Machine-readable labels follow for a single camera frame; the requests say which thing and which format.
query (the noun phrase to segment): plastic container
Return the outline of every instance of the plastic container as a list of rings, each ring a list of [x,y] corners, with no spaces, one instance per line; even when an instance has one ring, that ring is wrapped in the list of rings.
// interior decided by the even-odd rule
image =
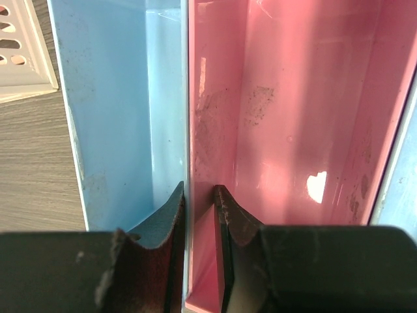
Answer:
[[[369,221],[417,1],[190,1],[189,296],[219,312],[212,187],[265,224]]]
[[[86,228],[130,230],[187,177],[186,7],[48,5]]]
[[[417,78],[412,86],[395,136],[371,224],[395,226],[417,243]]]

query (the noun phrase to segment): drainage holes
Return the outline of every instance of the drainage holes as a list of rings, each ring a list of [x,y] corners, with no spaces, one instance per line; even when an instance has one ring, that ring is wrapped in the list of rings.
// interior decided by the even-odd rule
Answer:
[[[0,39],[0,48],[20,49],[20,43],[13,39]]]
[[[0,15],[8,16],[8,10],[3,5],[0,5]]]
[[[4,31],[5,33],[14,33],[16,28],[13,26],[13,24],[0,22],[0,30]]]
[[[13,64],[15,65],[24,65],[26,64],[26,59],[25,57],[21,56],[21,55],[13,55],[10,60],[12,61]]]

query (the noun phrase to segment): gray wood grain floor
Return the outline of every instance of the gray wood grain floor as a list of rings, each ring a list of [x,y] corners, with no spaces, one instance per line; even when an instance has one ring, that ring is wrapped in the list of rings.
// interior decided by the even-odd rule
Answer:
[[[46,0],[33,0],[57,77]],[[0,231],[84,230],[61,91],[0,104]]]

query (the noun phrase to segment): pink plastic bin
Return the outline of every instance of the pink plastic bin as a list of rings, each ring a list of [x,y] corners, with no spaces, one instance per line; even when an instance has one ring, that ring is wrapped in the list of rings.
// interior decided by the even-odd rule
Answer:
[[[219,312],[211,192],[265,224],[367,224],[417,58],[415,0],[191,0],[186,306]]]

